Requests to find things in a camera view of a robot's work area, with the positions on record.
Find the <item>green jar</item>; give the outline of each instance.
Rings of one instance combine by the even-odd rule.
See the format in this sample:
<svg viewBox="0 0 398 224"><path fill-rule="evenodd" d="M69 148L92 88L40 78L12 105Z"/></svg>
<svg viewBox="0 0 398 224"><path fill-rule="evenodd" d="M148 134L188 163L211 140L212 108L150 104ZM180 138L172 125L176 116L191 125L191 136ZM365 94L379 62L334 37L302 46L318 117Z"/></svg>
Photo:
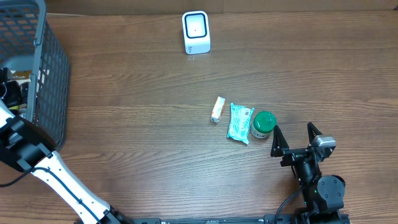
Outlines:
<svg viewBox="0 0 398 224"><path fill-rule="evenodd" d="M250 131L256 138L266 138L274 130L275 125L275 116L268 111L261 111L254 118Z"/></svg>

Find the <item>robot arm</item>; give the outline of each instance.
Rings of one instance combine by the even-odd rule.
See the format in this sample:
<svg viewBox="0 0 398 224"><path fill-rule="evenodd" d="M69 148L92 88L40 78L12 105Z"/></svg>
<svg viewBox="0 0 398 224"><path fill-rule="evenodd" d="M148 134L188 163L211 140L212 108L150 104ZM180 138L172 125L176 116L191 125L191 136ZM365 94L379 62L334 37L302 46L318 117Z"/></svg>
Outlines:
<svg viewBox="0 0 398 224"><path fill-rule="evenodd" d="M290 149L279 127L274 128L271 156L282 157L282 167L291 166L306 206L296 209L293 223L349 224L348 216L339 212L344 207L344 180L337 175L322 176L318 166L318 162L328 158L335 150L336 141L333 137L322 134L312 123L307 124L307 129L310 140L308 147ZM283 206L284 204L278 209L275 224Z"/></svg>
<svg viewBox="0 0 398 224"><path fill-rule="evenodd" d="M53 151L51 155L50 158L45 157L42 159L34 167L41 167L44 169L36 169L32 174L53 188L54 191L74 209L84 224L98 223L98 220L101 220L105 216L106 211L111 210L111 206L91 192L68 169L58 152ZM47 169L55 174L55 176L49 173Z"/></svg>
<svg viewBox="0 0 398 224"><path fill-rule="evenodd" d="M0 161L43 180L79 215L84 224L132 223L91 192L55 151L55 143L37 126L14 116L0 101ZM9 144L13 134L18 142Z"/></svg>

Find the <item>white plug-in device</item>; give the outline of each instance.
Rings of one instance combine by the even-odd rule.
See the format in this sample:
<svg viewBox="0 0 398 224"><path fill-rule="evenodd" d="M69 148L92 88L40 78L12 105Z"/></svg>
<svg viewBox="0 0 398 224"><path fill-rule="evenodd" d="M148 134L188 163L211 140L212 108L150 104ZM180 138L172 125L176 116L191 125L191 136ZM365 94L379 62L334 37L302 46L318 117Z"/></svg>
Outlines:
<svg viewBox="0 0 398 224"><path fill-rule="evenodd" d="M182 16L182 29L187 54L202 54L210 51L209 20L205 12L186 12Z"/></svg>

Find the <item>wood grain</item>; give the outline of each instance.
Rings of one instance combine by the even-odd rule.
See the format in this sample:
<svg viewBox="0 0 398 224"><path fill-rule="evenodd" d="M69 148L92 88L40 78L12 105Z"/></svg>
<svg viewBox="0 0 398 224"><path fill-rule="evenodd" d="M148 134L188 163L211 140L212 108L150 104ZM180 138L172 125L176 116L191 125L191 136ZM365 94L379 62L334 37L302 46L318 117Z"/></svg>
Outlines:
<svg viewBox="0 0 398 224"><path fill-rule="evenodd" d="M48 12L82 15L393 10L398 0L52 0Z"/></svg>
<svg viewBox="0 0 398 224"><path fill-rule="evenodd" d="M345 179L343 211L352 223L397 223L397 20L392 11L215 14L211 52L186 55L180 16L50 18L72 65L61 154L130 217L274 213L296 180L269 156L271 139L226 139L228 105L210 123L221 95L273 112L291 147L307 144L309 121L334 135L320 167ZM0 164L0 182L17 175ZM1 189L0 201L0 223L78 218L32 176Z"/></svg>

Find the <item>gray plastic basket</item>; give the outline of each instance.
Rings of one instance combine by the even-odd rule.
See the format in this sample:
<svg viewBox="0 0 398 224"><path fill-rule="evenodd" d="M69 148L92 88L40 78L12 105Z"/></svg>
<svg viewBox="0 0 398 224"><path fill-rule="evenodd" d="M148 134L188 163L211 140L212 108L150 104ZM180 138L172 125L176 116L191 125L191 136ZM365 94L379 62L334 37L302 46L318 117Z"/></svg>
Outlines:
<svg viewBox="0 0 398 224"><path fill-rule="evenodd" d="M65 141L70 65L46 21L44 0L0 0L0 67L31 70L25 118Z"/></svg>

